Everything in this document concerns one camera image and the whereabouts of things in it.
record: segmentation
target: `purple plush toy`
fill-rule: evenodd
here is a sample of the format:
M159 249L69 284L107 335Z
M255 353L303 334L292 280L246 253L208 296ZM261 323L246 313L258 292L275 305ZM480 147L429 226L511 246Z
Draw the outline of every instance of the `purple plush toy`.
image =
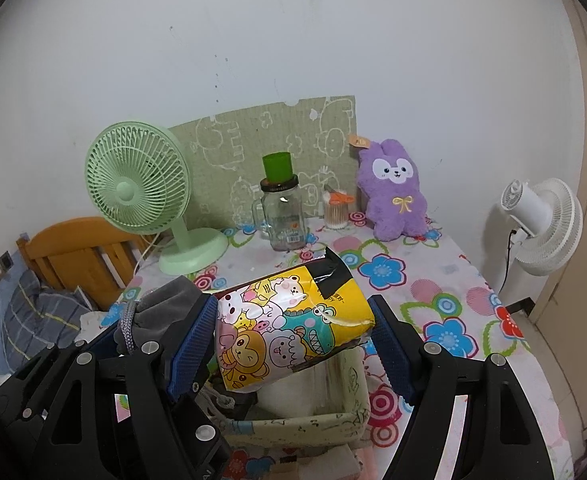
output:
M372 142L360 151L357 184L369 197L366 215L375 224L373 234L379 240L420 236L429 230L427 200L420 193L416 165L397 140Z

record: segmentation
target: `plaid bedsheet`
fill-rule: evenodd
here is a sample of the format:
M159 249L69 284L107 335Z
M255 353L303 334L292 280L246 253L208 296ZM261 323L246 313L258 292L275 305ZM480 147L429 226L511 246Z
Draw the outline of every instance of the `plaid bedsheet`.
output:
M60 348L74 341L80 316L89 309L67 291L42 288L33 270L23 272L5 311L2 342L11 372L48 344Z

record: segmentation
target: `glass mug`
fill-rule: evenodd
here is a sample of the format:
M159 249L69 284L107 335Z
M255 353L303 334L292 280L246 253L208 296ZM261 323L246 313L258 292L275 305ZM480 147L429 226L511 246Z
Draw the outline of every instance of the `glass mug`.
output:
M264 178L260 189L263 196L251 205L256 229L269 236L274 251L302 249L306 244L307 229L298 176L278 184Z

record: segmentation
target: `wooden bed frame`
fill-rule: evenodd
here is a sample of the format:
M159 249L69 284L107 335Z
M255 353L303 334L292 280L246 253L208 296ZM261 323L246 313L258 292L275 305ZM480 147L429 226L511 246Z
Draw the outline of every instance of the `wooden bed frame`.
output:
M83 288L107 310L122 288L107 267L104 252L125 285L134 276L133 244L143 253L150 241L125 233L103 217L75 218L40 231L31 240L16 241L27 267L55 289Z

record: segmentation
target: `yellow tissue pack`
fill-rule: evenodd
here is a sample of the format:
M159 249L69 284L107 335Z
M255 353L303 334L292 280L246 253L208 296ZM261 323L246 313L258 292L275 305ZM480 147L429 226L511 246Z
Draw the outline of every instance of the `yellow tissue pack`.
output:
M373 313L349 268L323 258L216 294L216 356L227 390L253 392L360 343Z

